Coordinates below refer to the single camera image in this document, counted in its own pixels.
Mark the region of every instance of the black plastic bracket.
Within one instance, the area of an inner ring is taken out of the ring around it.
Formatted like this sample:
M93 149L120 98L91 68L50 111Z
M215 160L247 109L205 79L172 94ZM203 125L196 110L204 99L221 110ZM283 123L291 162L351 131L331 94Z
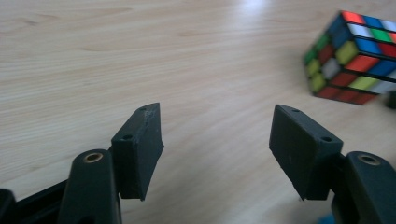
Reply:
M337 223L396 223L396 173L367 152L341 154L343 142L302 111L276 105L270 149L302 199L334 192Z

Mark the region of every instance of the table surface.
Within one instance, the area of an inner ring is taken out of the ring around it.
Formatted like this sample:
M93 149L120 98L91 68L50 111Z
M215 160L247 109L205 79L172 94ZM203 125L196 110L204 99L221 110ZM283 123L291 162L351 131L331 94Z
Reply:
M396 164L380 97L313 97L302 55L338 9L396 21L396 2L13 0L0 3L0 188L18 200L68 177L140 106L161 103L165 148L124 223L315 223L268 148L276 104Z

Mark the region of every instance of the blue sticker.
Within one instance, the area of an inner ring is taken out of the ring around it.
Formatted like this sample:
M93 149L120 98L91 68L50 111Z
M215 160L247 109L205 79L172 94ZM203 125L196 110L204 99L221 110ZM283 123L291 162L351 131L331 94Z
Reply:
M356 42L356 45L358 45L358 49L361 51L365 51L368 53L374 53L374 54L382 53L381 49L378 47L378 45L374 41L356 38L355 42Z
M381 62L377 63L374 67L372 67L368 73L384 77L389 75L396 69L396 62L381 60Z
M332 24L330 25L329 29L327 30L327 32L330 35L335 35L335 32L338 30L338 28L344 23L343 18L341 17L341 15L338 15L335 20L332 22Z
M384 28L382 27L381 21L377 18L374 17L368 17L368 16L363 16L364 21L366 22L367 25L375 27L375 28Z
M335 35L332 37L332 45L338 49L341 46L343 46L343 44L345 42L347 42L350 37L352 37L351 33L349 32L349 30L342 26L338 29L338 31L335 33Z

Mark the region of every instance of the screw hole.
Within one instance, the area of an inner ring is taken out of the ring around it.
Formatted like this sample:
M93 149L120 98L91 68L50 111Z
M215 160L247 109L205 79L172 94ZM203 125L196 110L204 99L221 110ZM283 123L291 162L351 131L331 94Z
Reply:
M103 158L103 154L102 153L94 152L94 153L91 153L91 154L87 155L84 158L84 162L85 163L93 163L93 162L101 160L102 158Z
M122 137L122 140L128 140L131 139L133 136L131 134L126 134Z
M325 142L331 142L332 139L330 137L321 137L321 139Z
M370 164L370 165L379 165L381 162L377 160L376 158L369 156L369 155L363 155L360 154L358 156L359 160L363 161L364 163Z

